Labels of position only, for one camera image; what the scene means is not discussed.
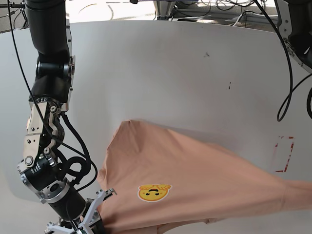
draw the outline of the black cylindrical joint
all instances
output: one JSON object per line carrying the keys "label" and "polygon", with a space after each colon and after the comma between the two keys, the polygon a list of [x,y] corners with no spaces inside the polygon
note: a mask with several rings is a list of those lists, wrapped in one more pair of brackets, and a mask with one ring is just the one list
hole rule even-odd
{"label": "black cylindrical joint", "polygon": [[71,185],[67,194],[55,203],[49,203],[53,210],[65,221],[75,220],[84,212],[86,201]]}
{"label": "black cylindrical joint", "polygon": [[40,62],[68,62],[65,1],[26,0],[25,11]]}

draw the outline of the metal stand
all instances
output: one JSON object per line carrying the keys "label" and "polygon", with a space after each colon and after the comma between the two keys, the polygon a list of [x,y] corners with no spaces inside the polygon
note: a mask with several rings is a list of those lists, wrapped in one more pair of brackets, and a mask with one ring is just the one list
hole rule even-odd
{"label": "metal stand", "polygon": [[155,11],[157,20],[168,20],[171,16],[172,9],[174,8],[176,1],[153,1],[155,5]]}

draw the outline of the black wire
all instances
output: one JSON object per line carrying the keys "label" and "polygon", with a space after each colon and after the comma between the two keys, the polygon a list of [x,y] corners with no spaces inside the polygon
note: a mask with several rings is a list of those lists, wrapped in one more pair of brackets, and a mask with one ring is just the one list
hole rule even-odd
{"label": "black wire", "polygon": [[312,99],[312,88],[309,91],[308,98],[307,98],[307,112],[310,118],[312,118],[312,111],[311,111],[311,99]]}
{"label": "black wire", "polygon": [[209,12],[210,12],[210,10],[211,10],[211,4],[210,4],[210,8],[209,8],[208,12],[205,13],[204,15],[202,15],[202,16],[190,16],[190,15],[184,14],[183,12],[180,12],[180,11],[176,8],[176,6],[174,6],[174,9],[175,9],[177,12],[179,12],[179,13],[181,13],[181,14],[187,16],[187,17],[204,17],[204,16],[206,16],[206,15],[209,14]]}
{"label": "black wire", "polygon": [[219,6],[219,4],[218,4],[218,2],[222,2],[223,0],[216,0],[215,1],[215,6],[219,9],[219,10],[221,10],[221,11],[229,11],[229,10],[231,10],[233,7],[235,7],[235,4],[233,4],[232,6],[230,6],[229,8],[221,8],[220,6]]}
{"label": "black wire", "polygon": [[232,1],[232,0],[223,0],[223,1],[227,1],[231,4],[234,4],[235,6],[240,6],[240,7],[248,7],[248,6],[251,6],[253,3],[254,3],[254,0],[250,0],[250,1],[246,1],[246,2],[240,2],[240,3],[237,3]]}
{"label": "black wire", "polygon": [[283,46],[283,49],[284,49],[284,52],[285,52],[285,55],[286,55],[286,59],[287,59],[287,64],[288,64],[288,69],[289,69],[289,77],[290,77],[289,94],[288,94],[287,104],[286,104],[286,107],[285,107],[285,110],[284,110],[282,116],[280,117],[280,113],[281,113],[282,108],[279,109],[279,111],[277,113],[277,121],[280,122],[285,117],[285,115],[286,115],[286,113],[288,111],[289,105],[290,105],[291,100],[292,100],[292,95],[293,95],[293,69],[292,69],[291,59],[289,57],[289,54],[288,54],[288,51],[287,51],[287,47],[286,47],[286,45],[284,43],[284,40],[283,40],[281,34],[279,33],[277,27],[275,26],[275,24],[273,23],[271,18],[268,16],[268,14],[265,12],[265,10],[262,8],[262,6],[258,3],[258,1],[254,0],[254,2],[259,7],[259,9],[263,13],[263,15],[267,18],[267,20],[271,24],[272,28],[276,32],[279,40],[281,41],[281,44]]}
{"label": "black wire", "polygon": [[39,116],[40,116],[40,119],[41,119],[41,121],[42,121],[42,123],[43,123],[44,128],[46,129],[46,131],[47,131],[47,133],[50,135],[50,137],[51,137],[52,139],[54,139],[57,143],[63,145],[64,147],[66,147],[66,148],[72,150],[73,152],[75,152],[75,153],[77,153],[77,154],[79,154],[80,156],[82,156],[82,157],[85,158],[86,156],[85,156],[83,153],[81,153],[81,152],[79,152],[78,150],[76,150],[75,148],[73,148],[73,147],[71,147],[71,146],[69,146],[69,145],[63,143],[61,140],[59,140],[58,138],[56,138],[55,136],[53,136],[52,133],[50,132],[48,126],[44,123],[44,118],[43,118],[43,116],[42,116],[42,113],[41,113],[41,111],[40,111],[40,109],[39,109],[39,107],[38,107],[38,104],[36,103],[36,100],[35,100],[35,98],[34,98],[32,92],[31,92],[31,90],[30,90],[30,87],[29,87],[29,85],[28,85],[28,82],[27,82],[27,79],[26,79],[26,76],[25,76],[23,67],[22,67],[21,62],[20,62],[20,57],[19,57],[19,53],[18,53],[18,49],[17,49],[17,46],[16,46],[15,37],[14,37],[14,33],[13,33],[12,19],[11,19],[11,14],[10,14],[10,1],[9,1],[9,0],[7,0],[7,4],[8,4],[8,13],[9,13],[8,17],[9,17],[9,21],[10,21],[10,28],[11,28],[11,34],[12,34],[12,41],[13,41],[13,45],[14,45],[16,57],[17,57],[18,62],[19,62],[19,68],[20,68],[20,71],[21,71],[21,73],[22,73],[22,76],[23,76],[24,82],[25,82],[25,84],[26,84],[27,90],[28,90],[28,92],[29,92],[29,95],[30,95],[30,97],[31,97],[31,100],[33,101],[33,103],[34,103],[34,105],[35,105],[35,107],[36,107],[36,109],[37,109],[37,112],[38,112],[38,114],[39,114]]}
{"label": "black wire", "polygon": [[[307,75],[306,77],[304,77],[304,78],[294,87],[294,89],[292,90],[292,92],[294,92],[294,91],[299,87],[300,84],[302,84],[307,78],[309,78],[309,77],[311,77],[311,76],[312,76],[312,73],[309,74],[309,75]],[[312,111],[311,111],[311,98],[309,97],[310,95],[311,95],[311,97],[312,97],[312,89],[309,91],[308,100],[307,100],[307,111],[308,111],[308,114],[309,114],[309,112],[312,114]],[[278,110],[279,113],[282,111],[282,109],[283,109],[283,107],[284,107],[286,101],[288,101],[288,99],[289,99],[289,95],[285,98],[283,104],[282,104],[281,107],[279,108],[279,110]]]}
{"label": "black wire", "polygon": [[96,165],[95,165],[95,163],[93,161],[91,161],[91,164],[92,164],[92,166],[93,166],[93,168],[95,170],[94,178],[88,184],[86,184],[85,186],[82,186],[81,188],[77,189],[77,192],[79,192],[79,191],[89,187],[97,179],[98,169],[97,169],[97,167],[96,167]]}
{"label": "black wire", "polygon": [[13,29],[15,29],[15,21],[16,19],[19,17],[19,15],[21,14],[21,11],[18,13],[18,15],[14,18],[14,21],[13,21]]}
{"label": "black wire", "polygon": [[244,14],[245,14],[245,27],[246,27],[246,24],[247,24],[247,13],[248,13],[248,12],[256,14],[256,12],[253,12],[253,11],[244,11],[244,12],[241,14],[240,19],[238,20],[238,22],[240,22],[240,20],[243,18]]}
{"label": "black wire", "polygon": [[190,6],[190,5],[193,5],[193,4],[197,3],[197,1],[192,1],[192,3],[190,3],[190,4],[184,3],[182,1],[180,3],[182,3],[185,6]]}

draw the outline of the emoji patch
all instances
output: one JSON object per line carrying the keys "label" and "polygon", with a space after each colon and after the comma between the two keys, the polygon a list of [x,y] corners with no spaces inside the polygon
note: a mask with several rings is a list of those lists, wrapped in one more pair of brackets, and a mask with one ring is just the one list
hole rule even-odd
{"label": "emoji patch", "polygon": [[137,196],[143,201],[157,202],[164,199],[171,188],[168,184],[142,185],[138,188]]}

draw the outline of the cloth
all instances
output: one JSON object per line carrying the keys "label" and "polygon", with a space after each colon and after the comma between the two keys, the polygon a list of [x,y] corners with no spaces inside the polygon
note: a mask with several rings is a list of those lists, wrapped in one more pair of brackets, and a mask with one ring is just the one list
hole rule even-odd
{"label": "cloth", "polygon": [[310,209],[312,183],[287,181],[215,144],[141,121],[124,121],[98,181],[108,233],[162,234],[194,222]]}

